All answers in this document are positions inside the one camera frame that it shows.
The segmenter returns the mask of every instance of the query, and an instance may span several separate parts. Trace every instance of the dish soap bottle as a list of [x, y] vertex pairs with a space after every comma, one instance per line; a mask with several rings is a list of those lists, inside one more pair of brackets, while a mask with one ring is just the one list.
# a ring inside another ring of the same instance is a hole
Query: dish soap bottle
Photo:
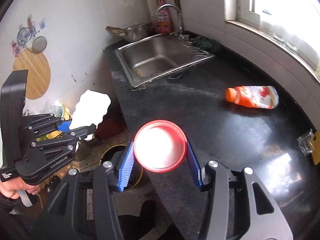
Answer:
[[[164, 5], [165, 0], [160, 0], [160, 5]], [[163, 8], [158, 12], [158, 33], [171, 33], [173, 31], [173, 23], [170, 12], [167, 8]]]
[[279, 96], [272, 86], [241, 86], [227, 88], [226, 101], [246, 107], [273, 109], [279, 104]]

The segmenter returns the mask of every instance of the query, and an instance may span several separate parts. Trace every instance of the cutting board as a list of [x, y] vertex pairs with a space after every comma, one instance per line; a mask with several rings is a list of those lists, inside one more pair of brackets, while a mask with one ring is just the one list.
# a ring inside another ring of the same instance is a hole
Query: cutting board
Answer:
[[28, 69], [26, 98], [37, 99], [47, 91], [51, 71], [47, 58], [41, 53], [32, 53], [29, 49], [23, 50], [13, 63], [13, 70]]
[[320, 133], [317, 131], [313, 138], [309, 140], [313, 146], [312, 159], [315, 165], [320, 163]]

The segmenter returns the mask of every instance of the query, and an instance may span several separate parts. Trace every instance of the hand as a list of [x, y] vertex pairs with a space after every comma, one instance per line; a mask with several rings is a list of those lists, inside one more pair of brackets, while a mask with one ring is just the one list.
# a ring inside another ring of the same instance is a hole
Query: hand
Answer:
[[6, 182], [0, 182], [0, 191], [2, 195], [7, 198], [17, 199], [20, 197], [17, 190], [26, 190], [32, 195], [36, 195], [40, 192], [41, 188], [39, 185], [30, 186], [26, 184], [21, 177], [8, 180]]

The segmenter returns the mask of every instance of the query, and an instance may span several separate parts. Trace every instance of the white tiled wall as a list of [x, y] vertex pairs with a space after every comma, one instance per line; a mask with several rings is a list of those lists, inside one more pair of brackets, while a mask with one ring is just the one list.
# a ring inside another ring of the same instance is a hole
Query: white tiled wall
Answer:
[[185, 29], [217, 40], [260, 67], [289, 92], [320, 130], [319, 80], [279, 47], [227, 24], [224, 6], [224, 0], [181, 0]]
[[37, 30], [45, 17], [46, 28], [38, 35], [48, 40], [44, 54], [52, 73], [47, 92], [37, 100], [27, 100], [26, 107], [38, 112], [47, 100], [58, 100], [73, 111], [87, 89], [107, 93], [116, 101], [102, 49], [119, 39], [105, 28], [148, 21], [146, 0], [14, 0], [0, 22], [1, 86], [15, 60], [11, 41], [16, 40], [20, 24], [27, 26], [30, 14]]

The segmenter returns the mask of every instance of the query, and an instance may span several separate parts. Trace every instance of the orange bottle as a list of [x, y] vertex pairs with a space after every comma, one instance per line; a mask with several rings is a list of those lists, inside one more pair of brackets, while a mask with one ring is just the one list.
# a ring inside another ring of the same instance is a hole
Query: orange bottle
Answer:
[[241, 86], [227, 88], [226, 101], [246, 107], [273, 109], [279, 104], [279, 96], [272, 86]]

